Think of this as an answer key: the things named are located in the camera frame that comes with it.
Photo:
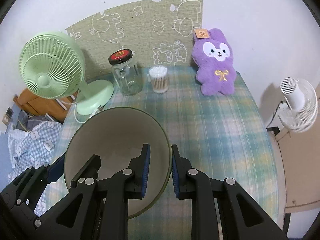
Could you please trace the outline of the floral ceramic bowl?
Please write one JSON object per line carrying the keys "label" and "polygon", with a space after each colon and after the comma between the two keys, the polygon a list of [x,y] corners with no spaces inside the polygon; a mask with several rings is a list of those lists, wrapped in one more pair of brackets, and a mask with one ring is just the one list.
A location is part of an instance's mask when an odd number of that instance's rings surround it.
{"label": "floral ceramic bowl", "polygon": [[172,153],[169,140],[159,122],[148,113],[130,107],[105,110],[87,120],[73,135],[65,156],[67,188],[88,159],[101,159],[98,179],[112,177],[138,157],[143,144],[150,145],[150,166],[145,197],[129,200],[128,218],[135,218],[157,202],[168,183]]}

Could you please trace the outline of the blue checkered blanket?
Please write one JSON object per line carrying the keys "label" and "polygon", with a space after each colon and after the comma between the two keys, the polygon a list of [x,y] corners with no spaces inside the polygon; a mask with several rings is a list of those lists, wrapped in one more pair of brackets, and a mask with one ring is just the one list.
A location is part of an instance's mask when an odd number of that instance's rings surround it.
{"label": "blue checkered blanket", "polygon": [[54,148],[62,124],[46,115],[33,116],[20,111],[16,124],[9,126],[8,147],[12,171],[8,181],[12,182],[30,166],[51,164]]}

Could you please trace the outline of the beige door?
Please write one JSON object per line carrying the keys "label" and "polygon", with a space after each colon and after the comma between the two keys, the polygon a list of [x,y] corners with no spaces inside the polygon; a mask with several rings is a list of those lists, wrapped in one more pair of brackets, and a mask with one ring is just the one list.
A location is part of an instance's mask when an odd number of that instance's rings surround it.
{"label": "beige door", "polygon": [[286,213],[319,208],[319,118],[303,133],[268,128]]}

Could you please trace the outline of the glass jar black lid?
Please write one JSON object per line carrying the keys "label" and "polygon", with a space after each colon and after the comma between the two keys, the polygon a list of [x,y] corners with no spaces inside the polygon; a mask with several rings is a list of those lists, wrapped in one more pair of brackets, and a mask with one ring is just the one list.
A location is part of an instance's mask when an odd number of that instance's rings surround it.
{"label": "glass jar black lid", "polygon": [[142,90],[142,78],[130,49],[121,49],[109,56],[113,77],[123,95],[135,95]]}

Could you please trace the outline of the cotton swab container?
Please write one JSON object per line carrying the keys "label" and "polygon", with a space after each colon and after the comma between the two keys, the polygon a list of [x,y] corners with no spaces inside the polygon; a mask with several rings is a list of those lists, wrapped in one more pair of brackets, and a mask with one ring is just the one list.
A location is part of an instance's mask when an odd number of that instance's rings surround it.
{"label": "cotton swab container", "polygon": [[169,89],[169,74],[165,66],[153,66],[148,72],[149,82],[155,93],[163,94]]}

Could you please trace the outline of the green desk fan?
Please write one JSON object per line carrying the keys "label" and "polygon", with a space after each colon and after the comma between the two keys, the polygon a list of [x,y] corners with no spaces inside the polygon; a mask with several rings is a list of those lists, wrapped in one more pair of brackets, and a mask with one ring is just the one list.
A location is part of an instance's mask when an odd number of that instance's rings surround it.
{"label": "green desk fan", "polygon": [[113,84],[104,79],[87,83],[85,57],[62,32],[40,33],[22,48],[18,68],[26,87],[44,99],[61,99],[77,93],[74,116],[94,116],[110,101]]}

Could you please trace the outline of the white standing fan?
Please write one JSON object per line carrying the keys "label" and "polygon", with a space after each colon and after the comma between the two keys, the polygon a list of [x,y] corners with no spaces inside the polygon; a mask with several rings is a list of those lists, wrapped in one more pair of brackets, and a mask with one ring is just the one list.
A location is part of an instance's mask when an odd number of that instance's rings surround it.
{"label": "white standing fan", "polygon": [[265,102],[275,107],[270,127],[275,118],[290,132],[303,133],[315,123],[318,98],[312,84],[305,79],[286,77],[277,87],[270,84],[264,92]]}

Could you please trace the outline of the purple plush bunny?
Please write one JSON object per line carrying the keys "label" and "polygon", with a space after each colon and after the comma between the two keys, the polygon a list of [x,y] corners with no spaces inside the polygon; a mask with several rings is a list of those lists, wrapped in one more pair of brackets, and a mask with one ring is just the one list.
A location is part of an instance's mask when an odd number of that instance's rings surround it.
{"label": "purple plush bunny", "polygon": [[196,80],[201,83],[203,95],[234,93],[233,51],[220,29],[194,30],[192,58],[198,66]]}

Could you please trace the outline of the wall power socket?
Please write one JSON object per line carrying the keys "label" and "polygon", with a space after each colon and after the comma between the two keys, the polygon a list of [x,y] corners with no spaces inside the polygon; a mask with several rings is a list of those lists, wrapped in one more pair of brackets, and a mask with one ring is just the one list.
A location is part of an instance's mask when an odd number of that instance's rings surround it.
{"label": "wall power socket", "polygon": [[12,115],[13,115],[13,110],[9,107],[5,115],[3,116],[3,119],[2,119],[3,124],[8,126],[11,121]]}

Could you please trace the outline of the green cartoon wall mat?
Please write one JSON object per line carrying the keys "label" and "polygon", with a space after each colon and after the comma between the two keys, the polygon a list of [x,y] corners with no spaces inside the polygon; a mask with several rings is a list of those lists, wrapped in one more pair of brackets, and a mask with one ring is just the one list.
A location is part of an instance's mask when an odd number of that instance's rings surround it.
{"label": "green cartoon wall mat", "polygon": [[130,49],[139,67],[189,67],[202,13],[203,0],[142,0],[97,12],[66,33],[84,54],[86,80],[110,73],[108,58],[121,49]]}

